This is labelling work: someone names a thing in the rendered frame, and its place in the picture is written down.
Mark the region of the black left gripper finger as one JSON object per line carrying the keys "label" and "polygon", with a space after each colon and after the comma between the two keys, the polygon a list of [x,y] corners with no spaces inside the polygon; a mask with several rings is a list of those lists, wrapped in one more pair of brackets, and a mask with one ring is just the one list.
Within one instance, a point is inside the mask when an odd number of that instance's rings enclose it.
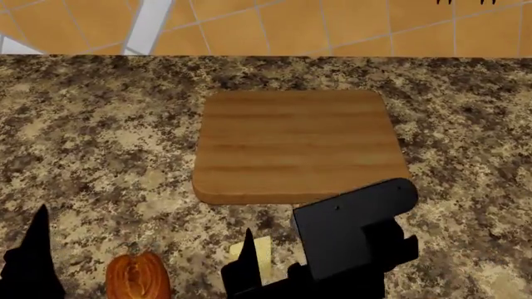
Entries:
{"label": "black left gripper finger", "polygon": [[49,214],[45,204],[35,213],[22,241],[25,258],[42,273],[55,273],[51,255]]}

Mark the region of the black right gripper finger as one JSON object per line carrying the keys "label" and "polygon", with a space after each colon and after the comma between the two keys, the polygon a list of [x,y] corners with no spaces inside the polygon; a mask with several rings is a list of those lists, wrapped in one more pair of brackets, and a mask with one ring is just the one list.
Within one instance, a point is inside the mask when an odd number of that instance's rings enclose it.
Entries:
{"label": "black right gripper finger", "polygon": [[246,229],[238,258],[223,266],[220,272],[227,299],[237,299],[241,293],[262,287],[259,261],[250,228]]}

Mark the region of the pale yellow cheese wedge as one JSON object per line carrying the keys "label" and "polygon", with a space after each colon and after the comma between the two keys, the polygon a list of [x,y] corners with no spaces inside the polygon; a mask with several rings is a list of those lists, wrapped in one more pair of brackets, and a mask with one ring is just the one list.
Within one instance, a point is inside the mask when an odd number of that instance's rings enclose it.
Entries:
{"label": "pale yellow cheese wedge", "polygon": [[[232,260],[236,260],[244,246],[243,242],[235,243],[229,247],[229,255]],[[262,282],[266,282],[272,275],[272,240],[270,236],[254,239],[259,273]]]}

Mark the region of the golden brown bread loaf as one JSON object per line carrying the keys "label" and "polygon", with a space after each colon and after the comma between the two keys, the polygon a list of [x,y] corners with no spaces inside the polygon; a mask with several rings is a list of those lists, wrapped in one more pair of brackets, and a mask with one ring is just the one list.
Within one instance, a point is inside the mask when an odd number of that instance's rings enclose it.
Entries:
{"label": "golden brown bread loaf", "polygon": [[107,299],[170,299],[170,279],[155,253],[122,255],[106,269]]}

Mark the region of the wooden cutting board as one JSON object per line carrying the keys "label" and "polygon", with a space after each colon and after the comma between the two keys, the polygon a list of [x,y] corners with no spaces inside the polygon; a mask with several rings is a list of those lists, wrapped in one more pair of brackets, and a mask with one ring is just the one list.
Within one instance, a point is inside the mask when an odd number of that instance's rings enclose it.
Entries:
{"label": "wooden cutting board", "polygon": [[192,174],[204,203],[309,203],[409,177],[375,91],[223,91],[205,100]]}

